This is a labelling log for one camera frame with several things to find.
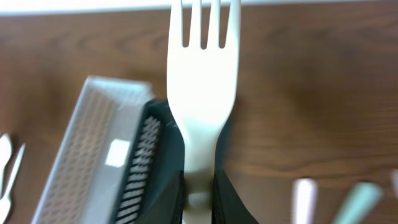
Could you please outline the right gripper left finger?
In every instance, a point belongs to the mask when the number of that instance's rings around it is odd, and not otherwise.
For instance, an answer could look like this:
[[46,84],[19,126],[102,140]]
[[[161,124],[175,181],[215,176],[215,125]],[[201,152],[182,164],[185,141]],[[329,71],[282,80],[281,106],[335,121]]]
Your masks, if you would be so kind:
[[180,170],[169,180],[155,203],[136,224],[182,224],[184,208],[184,174]]

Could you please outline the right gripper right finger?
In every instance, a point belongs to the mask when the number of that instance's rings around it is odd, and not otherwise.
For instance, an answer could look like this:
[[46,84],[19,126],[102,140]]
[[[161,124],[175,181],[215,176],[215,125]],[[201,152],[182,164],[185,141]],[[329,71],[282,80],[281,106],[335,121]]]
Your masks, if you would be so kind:
[[212,224],[259,224],[243,204],[224,170],[216,170],[213,182]]

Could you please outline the white plastic fork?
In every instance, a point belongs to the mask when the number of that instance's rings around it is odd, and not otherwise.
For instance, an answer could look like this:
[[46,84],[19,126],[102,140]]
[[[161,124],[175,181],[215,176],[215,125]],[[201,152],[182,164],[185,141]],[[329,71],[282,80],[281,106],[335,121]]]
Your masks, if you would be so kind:
[[292,185],[292,224],[312,224],[317,202],[318,185],[315,180],[301,178]]
[[184,143],[186,224],[211,223],[215,152],[236,99],[241,1],[229,6],[226,43],[220,47],[220,1],[212,1],[208,41],[201,47],[201,1],[192,4],[189,45],[183,46],[182,2],[170,12],[167,99]]

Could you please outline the pale green plastic fork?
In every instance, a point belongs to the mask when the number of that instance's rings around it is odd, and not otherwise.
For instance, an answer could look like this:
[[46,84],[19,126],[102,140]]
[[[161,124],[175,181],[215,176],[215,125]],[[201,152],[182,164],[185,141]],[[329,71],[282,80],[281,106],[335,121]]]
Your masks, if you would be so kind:
[[332,224],[358,224],[383,196],[375,183],[359,182],[349,192]]

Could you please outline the white plastic spoon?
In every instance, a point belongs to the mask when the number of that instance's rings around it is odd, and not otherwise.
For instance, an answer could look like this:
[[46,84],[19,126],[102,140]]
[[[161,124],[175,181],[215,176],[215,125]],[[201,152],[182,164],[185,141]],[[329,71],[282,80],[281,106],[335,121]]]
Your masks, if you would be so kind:
[[1,145],[0,145],[0,192],[2,195],[3,187],[4,187],[4,172],[7,163],[9,162],[12,155],[12,143],[8,134],[4,133],[1,136]]
[[1,224],[5,223],[7,216],[11,210],[11,204],[12,204],[11,192],[12,192],[12,188],[13,188],[14,182],[16,180],[16,177],[17,177],[20,165],[21,165],[24,151],[25,151],[25,143],[19,149],[18,155],[14,161],[14,165],[11,170],[11,174],[10,174],[7,186],[6,186],[6,190],[4,192],[4,195],[1,198]]

